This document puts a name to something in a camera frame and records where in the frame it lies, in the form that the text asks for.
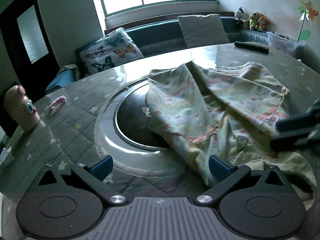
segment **window sill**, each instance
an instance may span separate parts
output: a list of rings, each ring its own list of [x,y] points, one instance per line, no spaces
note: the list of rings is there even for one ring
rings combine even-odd
[[[105,18],[106,28],[123,25],[141,19],[157,17],[161,15],[196,12],[196,11],[220,11],[220,5],[217,1],[187,1],[173,2],[158,5],[146,6],[119,14],[111,15]]]

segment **cushion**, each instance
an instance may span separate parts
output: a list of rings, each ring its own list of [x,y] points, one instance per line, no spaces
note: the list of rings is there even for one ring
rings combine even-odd
[[[90,74],[141,59],[143,55],[123,28],[118,28],[80,52]]]
[[[76,79],[75,75],[73,74],[73,71],[71,69],[66,69],[65,71],[57,75],[54,80],[52,80],[52,82],[46,88],[45,93],[46,95],[48,95],[54,92],[55,90],[63,88],[75,81]]]
[[[230,43],[219,14],[178,16],[187,48]]]

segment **black device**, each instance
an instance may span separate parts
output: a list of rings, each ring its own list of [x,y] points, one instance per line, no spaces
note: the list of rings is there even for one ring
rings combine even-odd
[[[314,102],[306,114],[279,120],[276,129],[279,134],[271,140],[271,148],[274,151],[307,148],[315,150],[320,142],[320,99]]]
[[[257,52],[262,52],[264,54],[269,54],[269,48],[263,47],[257,44],[251,44],[251,43],[240,42],[240,41],[235,41],[234,44],[237,48],[248,49],[248,50],[253,50]]]
[[[298,239],[305,208],[276,166],[251,171],[216,155],[220,183],[196,199],[127,199],[101,181],[111,172],[106,155],[67,173],[44,167],[16,210],[26,239]]]

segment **button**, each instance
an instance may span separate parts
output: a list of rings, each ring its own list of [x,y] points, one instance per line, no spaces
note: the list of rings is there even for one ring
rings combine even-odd
[[[238,142],[239,145],[244,146],[244,145],[246,145],[248,143],[248,139],[246,137],[244,137],[244,136],[239,136],[237,138],[237,142]]]

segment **door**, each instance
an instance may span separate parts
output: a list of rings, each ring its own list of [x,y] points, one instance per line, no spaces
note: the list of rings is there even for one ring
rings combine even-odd
[[[1,15],[0,29],[13,68],[36,102],[59,71],[37,0],[15,0]]]

